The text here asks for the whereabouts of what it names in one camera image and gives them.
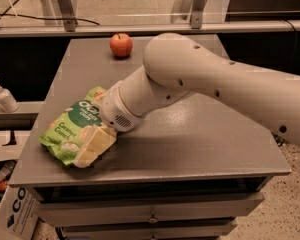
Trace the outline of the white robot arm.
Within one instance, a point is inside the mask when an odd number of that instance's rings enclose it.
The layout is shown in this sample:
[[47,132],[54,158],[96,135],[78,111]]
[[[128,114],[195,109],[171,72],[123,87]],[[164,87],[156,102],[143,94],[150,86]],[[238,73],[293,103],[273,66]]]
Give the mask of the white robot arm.
[[146,45],[142,66],[94,102],[102,124],[89,130],[73,164],[90,166],[119,132],[190,92],[214,98],[300,147],[300,76],[231,61],[165,33]]

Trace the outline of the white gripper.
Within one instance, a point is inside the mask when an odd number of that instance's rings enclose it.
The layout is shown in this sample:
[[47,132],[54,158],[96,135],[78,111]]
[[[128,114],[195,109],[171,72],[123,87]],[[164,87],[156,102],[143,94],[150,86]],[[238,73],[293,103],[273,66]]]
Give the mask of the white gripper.
[[108,150],[117,140],[117,131],[128,132],[142,122],[141,117],[133,115],[125,106],[117,82],[106,92],[97,91],[92,104],[99,107],[102,122],[111,126],[93,126],[76,157],[73,165],[78,168],[90,166],[100,155]]

